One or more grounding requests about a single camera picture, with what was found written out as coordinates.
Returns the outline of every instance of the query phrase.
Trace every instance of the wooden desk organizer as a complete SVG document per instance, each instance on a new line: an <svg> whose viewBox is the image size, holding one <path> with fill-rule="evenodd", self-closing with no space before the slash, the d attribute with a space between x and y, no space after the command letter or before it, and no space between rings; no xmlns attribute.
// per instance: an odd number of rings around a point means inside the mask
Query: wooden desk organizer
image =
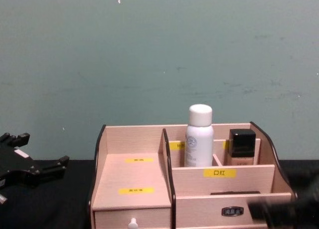
<svg viewBox="0 0 319 229"><path fill-rule="evenodd" d="M212 167L183 167L187 125L104 126L96 152L96 179L90 201L93 229L126 229L136 218L139 229L259 229L247 203L295 199L280 170L269 136L256 124L213 124ZM224 166L229 130L256 133L251 166ZM222 192L255 192L221 194ZM242 207L236 217L222 215Z"/></svg>

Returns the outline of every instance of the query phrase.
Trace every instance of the drawer knob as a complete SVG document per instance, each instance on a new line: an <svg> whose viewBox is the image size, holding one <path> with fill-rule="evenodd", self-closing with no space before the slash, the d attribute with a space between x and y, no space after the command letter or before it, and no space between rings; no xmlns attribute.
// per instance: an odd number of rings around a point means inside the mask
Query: drawer knob
<svg viewBox="0 0 319 229"><path fill-rule="evenodd" d="M128 225L128 229L139 229L139 225L136 223L136 219L132 218Z"/></svg>

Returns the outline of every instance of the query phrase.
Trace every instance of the black tabletop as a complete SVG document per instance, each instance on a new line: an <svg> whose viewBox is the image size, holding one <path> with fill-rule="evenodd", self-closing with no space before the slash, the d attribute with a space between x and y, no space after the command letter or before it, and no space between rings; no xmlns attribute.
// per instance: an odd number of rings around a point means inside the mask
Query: black tabletop
<svg viewBox="0 0 319 229"><path fill-rule="evenodd" d="M296 172L319 169L319 160L281 160L292 186L298 192L308 182L294 180ZM0 229L88 229L88 196L94 175L93 160L71 160L64 178L36 188L12 186L0 191L8 198L0 205ZM301 229L316 229L305 222Z"/></svg>

